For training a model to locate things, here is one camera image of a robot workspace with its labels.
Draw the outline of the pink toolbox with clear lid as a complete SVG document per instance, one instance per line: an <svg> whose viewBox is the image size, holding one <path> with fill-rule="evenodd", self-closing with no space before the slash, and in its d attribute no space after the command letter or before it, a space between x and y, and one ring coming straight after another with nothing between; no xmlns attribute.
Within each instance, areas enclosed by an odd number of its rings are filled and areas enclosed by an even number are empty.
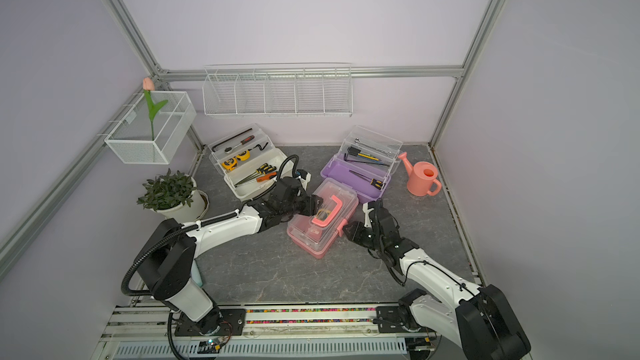
<svg viewBox="0 0 640 360"><path fill-rule="evenodd" d="M321 259L336 238L343 236L343 228L358 206L358 195L332 178L325 179L314 194L323 200L320 209L313 216L294 216L287 234L301 249Z"/></svg>

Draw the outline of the purple toolbox with clear lid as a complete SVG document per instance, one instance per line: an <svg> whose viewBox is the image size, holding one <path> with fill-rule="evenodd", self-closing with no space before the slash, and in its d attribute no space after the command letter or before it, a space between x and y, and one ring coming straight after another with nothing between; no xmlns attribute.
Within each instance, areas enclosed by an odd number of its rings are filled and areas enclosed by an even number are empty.
<svg viewBox="0 0 640 360"><path fill-rule="evenodd" d="M348 163L343 160L343 155L348 153L348 148L353 146L361 150L361 153L379 158L389 167L380 167L362 163ZM368 203L380 199L390 184L393 174L398 168L400 149L403 142L390 138L381 133L376 133L362 126L355 126L349 132L338 150L321 171L323 178L332 178L356 191L360 203ZM377 190L366 181L361 180L349 171L353 170L371 178L384 182L382 190Z"/></svg>

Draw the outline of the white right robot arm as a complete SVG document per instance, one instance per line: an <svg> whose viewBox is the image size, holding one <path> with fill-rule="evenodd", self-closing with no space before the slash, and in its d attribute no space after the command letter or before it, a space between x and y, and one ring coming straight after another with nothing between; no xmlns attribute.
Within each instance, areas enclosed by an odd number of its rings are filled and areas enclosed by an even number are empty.
<svg viewBox="0 0 640 360"><path fill-rule="evenodd" d="M409 238L381 200L363 205L364 220L340 228L350 242L381 260L394 281L418 286L398 301L381 325L408 332L427 328L458 345L468 359L521 359L532 345L506 295L445 268Z"/></svg>

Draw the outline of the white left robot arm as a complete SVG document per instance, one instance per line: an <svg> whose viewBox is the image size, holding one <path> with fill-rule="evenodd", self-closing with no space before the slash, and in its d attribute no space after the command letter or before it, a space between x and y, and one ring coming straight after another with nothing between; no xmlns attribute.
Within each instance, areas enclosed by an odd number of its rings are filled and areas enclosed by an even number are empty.
<svg viewBox="0 0 640 360"><path fill-rule="evenodd" d="M306 192L311 174L297 171L276 180L265 195L215 218L158 225L121 282L129 297L150 296L191 321L197 333L215 333L221 310L192 276L194 260L208 250L248 235L263 233L300 214L313 216L323 200Z"/></svg>

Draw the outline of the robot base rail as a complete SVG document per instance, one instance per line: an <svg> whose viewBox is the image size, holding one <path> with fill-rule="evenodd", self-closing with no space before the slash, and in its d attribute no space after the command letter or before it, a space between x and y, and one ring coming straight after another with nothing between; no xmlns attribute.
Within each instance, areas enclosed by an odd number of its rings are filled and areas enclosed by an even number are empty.
<svg viewBox="0 0 640 360"><path fill-rule="evenodd" d="M118 307L94 359L431 359L441 335L400 326L393 303L228 305L223 324L200 335L155 301Z"/></svg>

